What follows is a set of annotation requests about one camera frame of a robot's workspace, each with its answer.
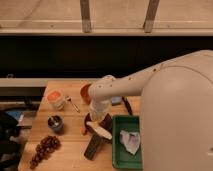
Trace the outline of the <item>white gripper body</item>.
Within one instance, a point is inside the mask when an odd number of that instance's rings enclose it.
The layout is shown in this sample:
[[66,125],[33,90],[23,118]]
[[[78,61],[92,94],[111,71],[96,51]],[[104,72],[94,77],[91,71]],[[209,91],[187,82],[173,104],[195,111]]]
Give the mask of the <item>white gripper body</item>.
[[110,102],[92,100],[89,105],[89,113],[92,121],[101,122],[108,113]]

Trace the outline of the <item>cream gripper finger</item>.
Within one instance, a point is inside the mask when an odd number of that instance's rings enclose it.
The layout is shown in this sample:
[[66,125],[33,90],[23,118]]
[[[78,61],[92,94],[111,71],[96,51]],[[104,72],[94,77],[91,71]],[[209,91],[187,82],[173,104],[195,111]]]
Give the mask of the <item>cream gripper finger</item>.
[[87,121],[86,125],[92,127],[93,130],[98,135],[100,135],[108,140],[112,139],[112,134],[109,131],[107,131],[106,129],[104,129],[103,127],[101,127],[97,122]]

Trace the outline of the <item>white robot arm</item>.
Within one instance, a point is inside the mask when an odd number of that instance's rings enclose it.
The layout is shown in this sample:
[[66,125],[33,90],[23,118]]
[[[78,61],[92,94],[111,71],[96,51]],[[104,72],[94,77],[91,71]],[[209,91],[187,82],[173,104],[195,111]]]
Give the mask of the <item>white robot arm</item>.
[[169,59],[89,88],[93,118],[115,96],[140,98],[143,171],[213,171],[213,50]]

